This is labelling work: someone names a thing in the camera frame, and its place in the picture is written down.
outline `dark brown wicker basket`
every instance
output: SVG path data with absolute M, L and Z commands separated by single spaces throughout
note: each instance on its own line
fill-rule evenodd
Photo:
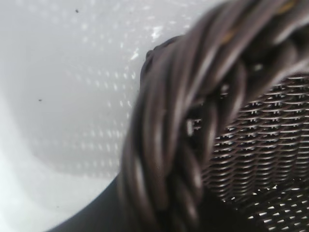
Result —
M 309 0 L 229 1 L 147 54 L 118 193 L 132 231 L 309 231 Z

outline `white surface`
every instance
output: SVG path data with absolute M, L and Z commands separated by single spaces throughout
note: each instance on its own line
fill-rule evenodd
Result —
M 104 190 L 146 52 L 215 2 L 0 0 L 0 232 L 47 230 Z

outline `white plastic surface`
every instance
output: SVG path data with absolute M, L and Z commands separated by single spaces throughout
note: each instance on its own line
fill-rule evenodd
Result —
M 216 0 L 0 0 L 0 232 L 42 232 L 116 176 L 149 49 Z

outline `wicker basket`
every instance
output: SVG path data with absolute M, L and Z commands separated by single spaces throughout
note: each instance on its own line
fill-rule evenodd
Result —
M 309 1 L 237 0 L 147 54 L 118 192 L 133 231 L 309 231 Z

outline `twisted wicker handle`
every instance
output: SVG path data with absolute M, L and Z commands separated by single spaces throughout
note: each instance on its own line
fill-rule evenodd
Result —
M 308 23 L 308 0 L 231 1 L 147 54 L 118 178 L 134 231 L 198 227 L 201 170 L 215 137 L 243 105 L 308 65 Z M 193 148 L 186 117 L 197 106 Z

